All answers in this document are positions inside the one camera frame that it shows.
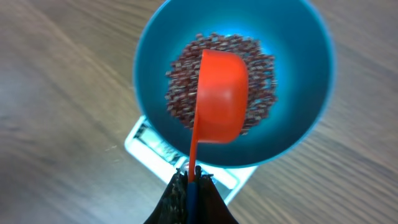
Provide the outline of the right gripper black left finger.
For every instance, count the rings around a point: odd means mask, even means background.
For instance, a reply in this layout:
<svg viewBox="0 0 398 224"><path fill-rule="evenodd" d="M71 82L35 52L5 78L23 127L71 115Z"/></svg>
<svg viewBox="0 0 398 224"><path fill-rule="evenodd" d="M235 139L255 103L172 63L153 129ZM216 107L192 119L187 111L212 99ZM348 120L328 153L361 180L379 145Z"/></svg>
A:
<svg viewBox="0 0 398 224"><path fill-rule="evenodd" d="M166 186L154 211L144 224L186 224L187 172L179 168Z"/></svg>

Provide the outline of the red measuring scoop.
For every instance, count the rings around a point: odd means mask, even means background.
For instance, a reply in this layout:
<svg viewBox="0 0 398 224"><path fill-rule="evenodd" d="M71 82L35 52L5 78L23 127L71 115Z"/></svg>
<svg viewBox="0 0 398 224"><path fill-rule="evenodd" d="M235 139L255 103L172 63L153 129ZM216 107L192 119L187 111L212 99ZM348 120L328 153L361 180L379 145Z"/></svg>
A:
<svg viewBox="0 0 398 224"><path fill-rule="evenodd" d="M229 143L243 127L248 103L248 70L230 52L204 50L201 55L188 182L195 179L197 144Z"/></svg>

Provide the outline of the blue bowl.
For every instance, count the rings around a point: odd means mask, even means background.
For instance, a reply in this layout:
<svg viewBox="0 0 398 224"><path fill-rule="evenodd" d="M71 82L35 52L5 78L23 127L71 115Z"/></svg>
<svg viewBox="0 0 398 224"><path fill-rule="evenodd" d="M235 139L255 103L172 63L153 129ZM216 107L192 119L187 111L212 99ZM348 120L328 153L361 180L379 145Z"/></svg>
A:
<svg viewBox="0 0 398 224"><path fill-rule="evenodd" d="M188 155L192 133L166 110L170 64L196 34L241 34L275 57L277 101L266 119L229 144L199 144L217 167L263 164L295 147L322 116L333 91L335 55L320 13L303 0L169 0L145 26L134 57L137 102L153 129Z"/></svg>

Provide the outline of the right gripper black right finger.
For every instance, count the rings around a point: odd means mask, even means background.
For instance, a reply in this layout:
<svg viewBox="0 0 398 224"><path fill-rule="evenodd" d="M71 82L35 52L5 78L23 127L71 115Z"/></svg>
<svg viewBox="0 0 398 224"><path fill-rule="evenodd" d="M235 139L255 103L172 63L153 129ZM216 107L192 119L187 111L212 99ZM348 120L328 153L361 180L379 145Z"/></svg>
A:
<svg viewBox="0 0 398 224"><path fill-rule="evenodd" d="M200 166L195 167L195 182L198 184L197 223L198 224L238 224L213 181L212 174L202 174Z"/></svg>

